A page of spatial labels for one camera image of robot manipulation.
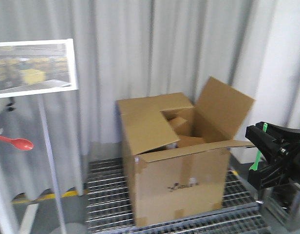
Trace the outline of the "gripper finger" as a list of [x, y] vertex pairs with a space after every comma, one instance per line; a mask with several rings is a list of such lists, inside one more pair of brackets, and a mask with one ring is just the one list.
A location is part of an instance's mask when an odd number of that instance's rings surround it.
[[249, 139], [264, 156], [284, 155], [289, 146], [300, 143], [300, 129], [292, 129], [267, 123], [266, 131], [263, 130], [264, 122], [246, 128], [245, 137]]
[[295, 156], [277, 156], [256, 171], [249, 170], [247, 181], [256, 190], [263, 190], [280, 185], [293, 184], [293, 165]]

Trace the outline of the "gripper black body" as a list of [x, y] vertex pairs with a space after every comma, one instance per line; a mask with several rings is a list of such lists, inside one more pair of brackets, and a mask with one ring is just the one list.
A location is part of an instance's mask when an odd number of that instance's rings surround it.
[[274, 181], [272, 186], [298, 183], [300, 185], [300, 137], [277, 139], [272, 149]]

